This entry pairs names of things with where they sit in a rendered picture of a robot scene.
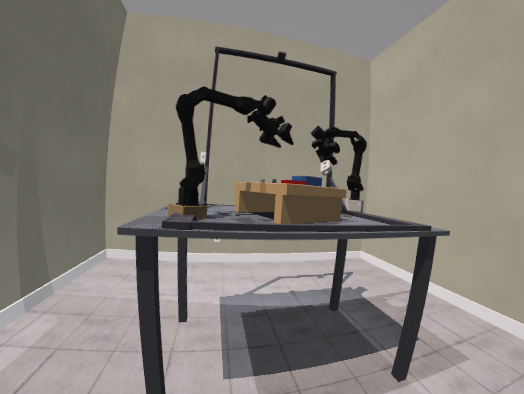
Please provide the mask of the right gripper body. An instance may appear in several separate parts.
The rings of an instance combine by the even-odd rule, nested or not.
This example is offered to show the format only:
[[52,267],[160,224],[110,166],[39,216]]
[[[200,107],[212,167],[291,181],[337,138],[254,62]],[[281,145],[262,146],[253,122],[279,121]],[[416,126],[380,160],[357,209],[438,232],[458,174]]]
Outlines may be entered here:
[[290,123],[285,123],[278,129],[278,127],[276,127],[272,122],[272,118],[268,118],[268,120],[259,128],[260,131],[263,131],[259,139],[262,143],[265,143],[274,135],[278,135],[281,138],[286,137],[292,126]]

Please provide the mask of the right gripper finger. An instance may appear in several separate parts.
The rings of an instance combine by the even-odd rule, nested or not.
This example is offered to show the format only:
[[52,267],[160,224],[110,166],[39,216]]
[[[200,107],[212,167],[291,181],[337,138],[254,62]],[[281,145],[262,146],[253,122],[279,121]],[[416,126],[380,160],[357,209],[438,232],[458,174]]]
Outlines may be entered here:
[[265,142],[265,144],[269,144],[269,145],[272,145],[272,146],[275,146],[275,147],[278,147],[278,148],[281,148],[281,145],[278,143],[278,141],[274,138],[274,136],[270,137],[269,140],[267,142]]
[[290,131],[289,131],[289,133],[287,134],[286,137],[283,137],[283,138],[281,138],[281,139],[282,139],[283,141],[289,143],[290,145],[293,145],[293,144],[294,144],[294,143],[293,143],[293,140],[292,140],[292,138],[291,138],[291,135],[290,135]]

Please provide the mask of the blue open-top tray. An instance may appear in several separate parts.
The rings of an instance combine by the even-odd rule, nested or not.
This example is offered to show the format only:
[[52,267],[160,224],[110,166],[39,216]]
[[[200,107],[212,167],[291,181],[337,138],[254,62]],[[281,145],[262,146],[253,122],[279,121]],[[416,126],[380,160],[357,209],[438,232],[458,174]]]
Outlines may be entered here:
[[293,176],[292,180],[307,181],[307,185],[311,185],[311,186],[321,186],[322,185],[322,178],[319,178],[319,177]]

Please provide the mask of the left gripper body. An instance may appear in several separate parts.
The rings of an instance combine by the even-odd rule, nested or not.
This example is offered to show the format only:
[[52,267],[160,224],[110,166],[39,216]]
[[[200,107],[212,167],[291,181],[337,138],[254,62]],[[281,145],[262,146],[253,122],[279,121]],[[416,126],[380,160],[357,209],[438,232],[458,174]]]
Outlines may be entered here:
[[[319,141],[322,141],[322,144],[319,143]],[[312,142],[312,147],[313,147],[314,149],[316,149],[316,147],[319,147],[319,149],[322,149],[322,148],[325,147],[325,144],[323,144],[323,142],[324,142],[325,144],[326,144],[326,143],[330,143],[330,142],[328,142],[328,141],[323,141],[322,139],[318,139],[318,140]],[[314,143],[316,143],[316,144],[314,144]],[[318,143],[318,144],[317,144],[317,143]],[[322,145],[322,146],[321,146],[321,145]],[[323,145],[324,145],[324,146],[323,146]],[[330,152],[331,152],[331,151],[329,150],[328,147],[325,147],[325,148],[328,150],[328,152],[326,152],[324,158],[329,157],[329,156],[330,156]],[[318,150],[319,150],[319,149],[318,149]],[[332,152],[331,152],[331,153],[332,153]],[[333,160],[331,160],[330,162],[332,163],[332,165],[336,165],[336,164],[337,164],[337,160],[335,159],[335,157],[333,157]]]

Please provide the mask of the black metal overhead frame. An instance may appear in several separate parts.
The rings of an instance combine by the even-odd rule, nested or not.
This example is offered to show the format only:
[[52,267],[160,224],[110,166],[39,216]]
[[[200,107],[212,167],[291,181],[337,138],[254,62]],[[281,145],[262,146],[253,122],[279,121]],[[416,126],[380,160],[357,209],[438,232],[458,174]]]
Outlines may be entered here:
[[[215,47],[215,64],[214,64],[214,73],[213,73],[213,82],[212,82],[212,90],[215,90],[216,87],[216,75],[217,75],[217,68],[218,68],[218,59],[219,59],[219,53],[220,54],[227,54],[227,55],[234,55],[234,56],[240,56],[240,57],[246,57],[251,59],[257,59],[262,61],[268,61],[278,64],[283,64],[287,66],[292,66],[296,68],[301,68],[309,71],[314,71],[326,75],[331,76],[331,85],[330,85],[330,120],[329,120],[329,128],[335,126],[335,90],[336,90],[336,71],[332,71],[329,69],[296,62],[292,60],[285,59],[277,60],[277,57],[253,53],[253,52],[247,52],[247,51],[241,51],[241,50],[235,50],[235,49],[229,49],[229,48],[223,48],[223,47]],[[217,59],[218,58],[218,59]],[[206,160],[205,160],[205,173],[204,180],[202,182],[202,189],[201,189],[201,197],[200,197],[200,204],[203,205],[204,201],[207,199],[207,181],[208,181],[208,169],[209,169],[209,155],[210,155],[210,142],[211,142],[211,127],[212,127],[212,118],[213,118],[213,107],[214,103],[210,102],[210,112],[209,112],[209,123],[208,123],[208,135],[207,135],[207,147],[206,147]],[[212,117],[211,117],[212,116]],[[209,141],[210,140],[210,141]],[[206,181],[205,181],[206,180]],[[332,182],[331,182],[332,181]],[[331,184],[330,184],[331,183]],[[332,178],[332,171],[328,173],[326,178],[326,187],[337,188],[336,184]],[[205,190],[206,188],[206,190]],[[205,199],[204,199],[205,198]]]

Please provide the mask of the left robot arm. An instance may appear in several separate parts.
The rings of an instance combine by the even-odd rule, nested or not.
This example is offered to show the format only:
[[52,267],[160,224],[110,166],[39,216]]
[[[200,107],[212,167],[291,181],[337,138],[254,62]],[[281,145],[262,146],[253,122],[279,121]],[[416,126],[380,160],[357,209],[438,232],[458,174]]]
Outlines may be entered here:
[[[355,156],[354,156],[352,174],[347,177],[347,185],[348,185],[348,190],[351,190],[351,197],[349,200],[359,200],[360,191],[363,191],[364,189],[361,184],[361,178],[359,174],[360,174],[360,168],[361,168],[362,155],[367,147],[366,140],[361,135],[359,135],[357,131],[340,130],[339,128],[336,128],[336,127],[326,129],[324,132],[323,131],[324,130],[322,130],[320,126],[317,126],[311,132],[311,135],[317,140],[322,139],[323,141],[329,141],[330,143],[326,143],[325,147],[328,147],[331,152],[335,152],[335,153],[340,152],[339,145],[337,144],[337,142],[333,142],[331,138],[334,138],[337,135],[344,135],[344,136],[339,136],[339,137],[347,137],[351,139],[351,143],[353,145]],[[330,135],[330,134],[334,134],[334,135]],[[358,139],[358,141],[355,141],[354,138]],[[331,152],[330,154],[332,154]],[[357,188],[358,190],[355,191]]]

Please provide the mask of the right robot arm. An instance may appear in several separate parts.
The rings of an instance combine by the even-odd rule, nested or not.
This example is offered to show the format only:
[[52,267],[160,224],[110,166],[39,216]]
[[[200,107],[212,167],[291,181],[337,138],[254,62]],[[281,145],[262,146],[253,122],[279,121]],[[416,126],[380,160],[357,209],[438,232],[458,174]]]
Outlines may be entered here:
[[[176,203],[177,205],[200,206],[200,204],[198,204],[199,193],[197,188],[199,184],[203,182],[204,175],[206,175],[206,173],[204,170],[204,163],[200,164],[197,156],[193,127],[193,115],[194,107],[203,100],[231,107],[236,112],[243,115],[247,115],[257,109],[257,111],[254,111],[251,115],[247,116],[247,122],[250,123],[253,121],[258,127],[261,127],[268,120],[266,114],[269,115],[276,106],[276,101],[271,97],[267,97],[266,95],[264,95],[260,100],[263,101],[263,103],[258,100],[254,100],[251,97],[236,97],[209,89],[207,87],[201,87],[195,91],[190,92],[189,94],[181,95],[178,98],[176,110],[182,124],[187,162],[186,177],[182,180],[184,182],[179,182],[181,188],[179,188],[178,203]],[[193,101],[196,102],[193,103]],[[260,105],[262,106],[259,107]],[[184,188],[182,183],[184,183]]]

